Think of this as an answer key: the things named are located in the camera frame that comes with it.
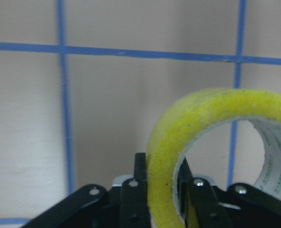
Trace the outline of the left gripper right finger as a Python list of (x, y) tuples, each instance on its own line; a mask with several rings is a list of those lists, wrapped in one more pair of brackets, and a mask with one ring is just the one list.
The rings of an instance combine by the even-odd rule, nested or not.
[(185, 214), (188, 211), (191, 202), (190, 184), (193, 176), (186, 158), (184, 158), (178, 172), (178, 210), (180, 214)]

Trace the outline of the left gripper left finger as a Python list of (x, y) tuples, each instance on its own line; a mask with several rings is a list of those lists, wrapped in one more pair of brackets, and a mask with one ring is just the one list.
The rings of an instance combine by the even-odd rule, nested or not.
[(135, 154), (134, 162), (134, 178), (147, 184), (147, 168), (146, 168), (146, 153), (139, 152)]

